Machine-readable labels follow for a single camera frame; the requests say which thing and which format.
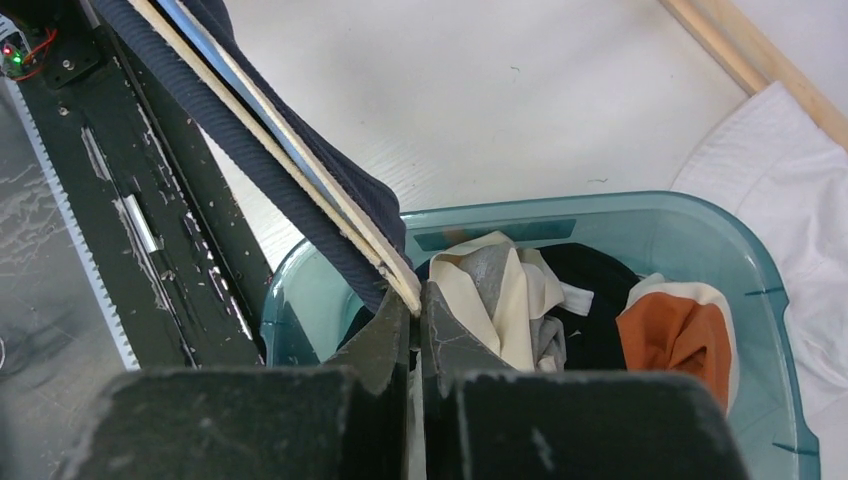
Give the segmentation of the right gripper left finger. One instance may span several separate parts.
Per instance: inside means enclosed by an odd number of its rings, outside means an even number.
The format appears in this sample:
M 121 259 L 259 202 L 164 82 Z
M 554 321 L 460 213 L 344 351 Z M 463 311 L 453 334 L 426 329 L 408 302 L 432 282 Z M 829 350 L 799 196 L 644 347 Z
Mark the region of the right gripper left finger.
M 339 479 L 404 479 L 411 313 L 389 291 L 372 320 L 325 364 L 348 385 L 339 414 Z

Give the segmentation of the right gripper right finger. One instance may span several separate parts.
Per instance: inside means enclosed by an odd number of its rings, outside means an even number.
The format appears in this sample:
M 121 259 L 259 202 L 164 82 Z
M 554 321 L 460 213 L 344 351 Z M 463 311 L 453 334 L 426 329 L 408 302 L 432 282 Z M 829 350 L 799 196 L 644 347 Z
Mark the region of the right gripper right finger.
M 483 370 L 508 370 L 451 313 L 439 286 L 428 282 L 422 296 L 421 361 L 426 473 L 429 479 L 471 479 L 465 377 Z

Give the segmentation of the grey underwear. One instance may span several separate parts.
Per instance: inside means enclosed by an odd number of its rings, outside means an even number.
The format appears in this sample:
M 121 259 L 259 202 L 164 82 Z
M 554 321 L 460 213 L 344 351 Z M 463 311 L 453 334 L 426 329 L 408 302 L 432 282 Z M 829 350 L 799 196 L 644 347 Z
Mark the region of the grey underwear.
M 564 327 L 549 314 L 564 292 L 539 250 L 495 231 L 434 254 L 420 269 L 423 287 L 436 283 L 455 318 L 510 366 L 507 371 L 564 371 Z M 426 473 L 421 348 L 414 384 L 411 462 Z

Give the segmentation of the navy cream-band underwear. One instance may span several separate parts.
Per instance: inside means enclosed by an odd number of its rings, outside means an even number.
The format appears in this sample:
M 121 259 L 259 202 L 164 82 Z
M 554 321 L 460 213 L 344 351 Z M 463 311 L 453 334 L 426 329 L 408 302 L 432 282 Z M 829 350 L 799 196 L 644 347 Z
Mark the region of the navy cream-band underwear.
M 367 174 L 294 113 L 268 86 L 200 1 L 182 1 L 248 78 L 271 100 L 347 194 L 348 222 L 317 199 L 266 150 L 247 126 L 156 30 L 163 10 L 154 1 L 96 1 L 94 9 L 160 81 L 171 97 L 234 161 L 248 179 L 320 251 L 370 308 L 386 293 L 399 294 L 410 313 L 422 312 L 421 283 L 404 252 L 406 227 L 393 191 Z

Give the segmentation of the brown orange underwear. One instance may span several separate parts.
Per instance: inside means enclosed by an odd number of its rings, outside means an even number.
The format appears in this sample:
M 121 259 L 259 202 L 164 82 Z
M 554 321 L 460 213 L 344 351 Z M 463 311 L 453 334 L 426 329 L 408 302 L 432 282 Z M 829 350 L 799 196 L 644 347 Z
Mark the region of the brown orange underwear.
M 731 308 L 718 289 L 653 273 L 631 288 L 616 326 L 628 370 L 691 375 L 725 412 L 732 409 L 740 359 Z

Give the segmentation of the light blue hanger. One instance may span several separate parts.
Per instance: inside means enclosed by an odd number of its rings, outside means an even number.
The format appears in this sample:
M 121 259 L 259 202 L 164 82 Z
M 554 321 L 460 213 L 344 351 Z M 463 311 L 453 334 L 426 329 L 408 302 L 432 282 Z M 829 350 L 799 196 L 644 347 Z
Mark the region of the light blue hanger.
M 163 10 L 156 30 L 166 35 L 200 78 L 227 108 L 242 121 L 299 186 L 317 199 L 319 206 L 348 222 L 347 194 L 329 171 L 310 152 L 271 100 L 248 78 L 234 57 L 215 40 L 182 1 L 159 1 Z

